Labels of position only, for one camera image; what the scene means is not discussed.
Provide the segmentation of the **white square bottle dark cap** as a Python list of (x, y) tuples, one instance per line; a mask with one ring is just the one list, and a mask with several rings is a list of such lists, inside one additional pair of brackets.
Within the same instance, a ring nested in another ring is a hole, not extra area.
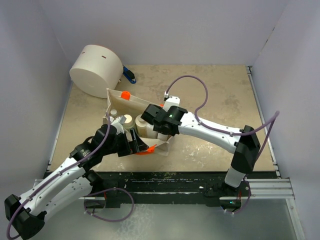
[(164, 142), (167, 142), (170, 139), (169, 135), (155, 131), (154, 126), (149, 123), (146, 126), (146, 137), (149, 139), (158, 139)]

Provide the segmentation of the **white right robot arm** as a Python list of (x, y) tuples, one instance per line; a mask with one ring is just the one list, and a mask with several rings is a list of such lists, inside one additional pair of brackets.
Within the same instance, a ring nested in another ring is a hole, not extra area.
[(222, 190), (228, 196), (235, 195), (244, 177), (253, 172), (261, 145), (256, 133), (249, 134), (253, 128), (248, 125), (243, 129), (227, 127), (202, 118), (197, 120), (192, 112), (179, 106), (164, 110), (154, 104), (148, 105), (141, 118), (160, 134), (192, 136), (233, 154), (222, 183)]

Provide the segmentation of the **canvas bag orange handles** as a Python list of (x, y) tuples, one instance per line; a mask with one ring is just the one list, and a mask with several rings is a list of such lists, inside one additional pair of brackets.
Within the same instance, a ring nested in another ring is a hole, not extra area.
[[(117, 116), (113, 117), (116, 119), (117, 117), (123, 115), (131, 115), (132, 118), (135, 119), (138, 115), (142, 114), (148, 105), (152, 104), (151, 102), (138, 98), (128, 91), (118, 91), (107, 89), (107, 108), (106, 111), (110, 114), (111, 109), (117, 110)], [(167, 157), (170, 152), (170, 148), (174, 141), (174, 137), (170, 136), (168, 141), (162, 141), (159, 139), (152, 139), (147, 137), (140, 137), (148, 146), (148, 150), (143, 152), (142, 155), (148, 154), (158, 154), (164, 157)]]

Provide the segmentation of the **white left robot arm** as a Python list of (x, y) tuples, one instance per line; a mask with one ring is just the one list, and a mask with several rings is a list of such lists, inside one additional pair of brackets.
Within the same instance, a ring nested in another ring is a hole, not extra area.
[(64, 162), (38, 185), (4, 201), (5, 217), (9, 221), (6, 237), (9, 240), (34, 237), (49, 218), (80, 197), (98, 196), (118, 187), (107, 187), (92, 168), (104, 156), (118, 157), (145, 152), (149, 146), (130, 129), (130, 138), (119, 123), (102, 125), (93, 136), (77, 145)]

